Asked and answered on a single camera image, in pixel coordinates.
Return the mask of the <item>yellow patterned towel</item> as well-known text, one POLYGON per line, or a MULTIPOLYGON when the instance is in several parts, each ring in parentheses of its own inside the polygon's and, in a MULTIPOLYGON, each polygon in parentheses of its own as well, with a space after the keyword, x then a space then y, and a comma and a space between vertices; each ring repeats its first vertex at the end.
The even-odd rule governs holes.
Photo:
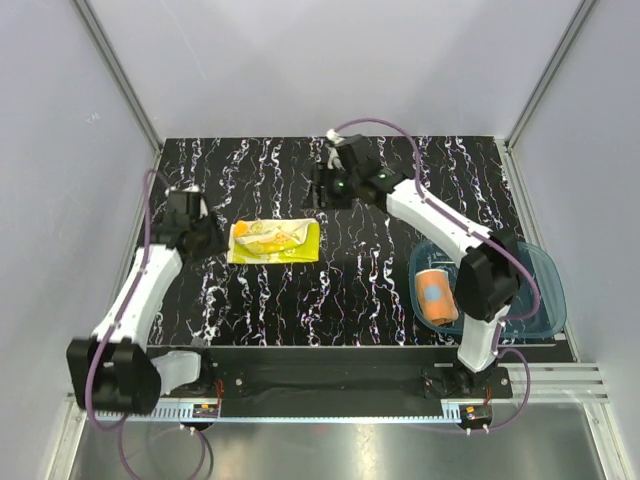
POLYGON ((321 229, 315 219, 239 220, 231 225, 229 264, 276 265, 319 260, 321 229))

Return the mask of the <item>orange polka dot towel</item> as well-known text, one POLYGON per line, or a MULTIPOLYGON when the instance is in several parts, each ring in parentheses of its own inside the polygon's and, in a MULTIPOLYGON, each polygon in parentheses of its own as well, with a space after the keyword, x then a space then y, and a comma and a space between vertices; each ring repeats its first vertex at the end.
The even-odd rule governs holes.
POLYGON ((418 272, 415 288, 420 312, 427 323, 441 326, 458 319, 459 312, 445 270, 425 269, 418 272))

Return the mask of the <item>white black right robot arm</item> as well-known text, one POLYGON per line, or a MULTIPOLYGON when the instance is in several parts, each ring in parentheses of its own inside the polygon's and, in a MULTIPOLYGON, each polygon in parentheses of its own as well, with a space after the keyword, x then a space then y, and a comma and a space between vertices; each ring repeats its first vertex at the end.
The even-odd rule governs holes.
POLYGON ((427 367, 426 391, 436 398, 482 394, 498 364, 498 341, 521 286, 518 245, 425 190, 419 168, 390 167, 369 150, 362 135, 326 134, 328 157, 311 170, 307 203, 314 209, 375 206, 435 243, 455 264, 452 300, 462 313, 461 342, 450 367, 427 367))

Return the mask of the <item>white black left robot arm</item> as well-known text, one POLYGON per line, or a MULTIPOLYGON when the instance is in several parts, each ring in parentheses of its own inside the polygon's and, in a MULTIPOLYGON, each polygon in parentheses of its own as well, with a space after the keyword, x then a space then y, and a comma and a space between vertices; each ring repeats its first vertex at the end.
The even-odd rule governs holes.
POLYGON ((143 244, 114 303, 89 337, 75 338, 67 348, 80 408, 147 415, 178 387, 196 396, 214 388, 216 372, 201 353, 177 350, 150 358, 147 345, 164 297, 183 269, 225 250, 224 234, 201 189, 167 189, 165 211, 144 228, 143 244))

